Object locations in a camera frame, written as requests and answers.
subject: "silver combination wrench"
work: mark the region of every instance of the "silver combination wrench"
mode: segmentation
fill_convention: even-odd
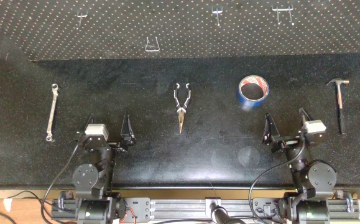
[[[46,141],[53,141],[53,134],[51,132],[51,127],[53,126],[55,104],[57,104],[57,98],[58,98],[58,85],[54,83],[51,87],[53,89],[53,103],[51,104],[50,118],[48,119],[47,137],[45,138]]]

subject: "pliers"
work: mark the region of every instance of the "pliers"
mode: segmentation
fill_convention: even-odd
[[[178,101],[178,97],[177,97],[177,93],[178,93],[178,89],[180,88],[180,84],[176,84],[174,86],[174,100],[175,100],[175,106],[177,107],[177,113],[178,113],[178,123],[180,125],[180,134],[182,132],[182,126],[184,124],[184,114],[187,112],[188,109],[188,105],[191,102],[191,89],[190,89],[190,84],[187,83],[186,85],[187,91],[188,91],[188,96],[187,99],[185,100],[185,103],[183,106],[180,105],[180,102]]]

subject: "blue tape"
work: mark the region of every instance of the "blue tape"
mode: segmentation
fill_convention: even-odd
[[[258,100],[251,100],[243,95],[242,93],[242,86],[247,85],[249,83],[255,83],[260,86],[263,92],[262,98],[259,98]],[[242,79],[242,81],[239,84],[238,88],[238,98],[239,102],[241,103],[242,107],[244,109],[250,109],[257,106],[260,106],[262,102],[267,98],[269,93],[269,85],[265,79],[263,79],[260,76],[257,75],[250,75],[248,77],[245,77]]]

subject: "black countertop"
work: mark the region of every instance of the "black countertop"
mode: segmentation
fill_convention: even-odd
[[[264,77],[270,93],[245,112],[236,98],[242,78]],[[332,78],[342,86],[347,137],[338,134]],[[178,134],[173,85],[190,83],[192,102]],[[46,142],[51,84],[60,93],[54,142]],[[185,100],[180,89],[180,101]],[[261,144],[269,112],[281,135],[300,129],[304,108],[327,127],[327,139],[310,150],[338,170],[337,187],[360,188],[360,54],[144,60],[28,62],[0,59],[0,188],[46,188],[75,147],[74,134],[90,113],[120,139],[129,112],[137,145],[117,153],[115,188],[249,187],[263,171],[285,160]],[[77,152],[56,187],[72,187],[72,173],[89,160]],[[292,186],[290,171],[265,175],[259,187]]]

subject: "hammer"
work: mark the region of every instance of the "hammer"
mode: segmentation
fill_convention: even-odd
[[[349,84],[349,80],[343,80],[341,78],[334,78],[332,80],[330,80],[330,82],[326,85],[329,85],[330,83],[336,83],[336,87],[337,87],[337,101],[339,103],[339,125],[340,125],[340,134],[342,136],[346,135],[346,125],[344,123],[344,113],[343,113],[343,101],[341,99],[341,90],[340,90],[340,85],[341,84]]]

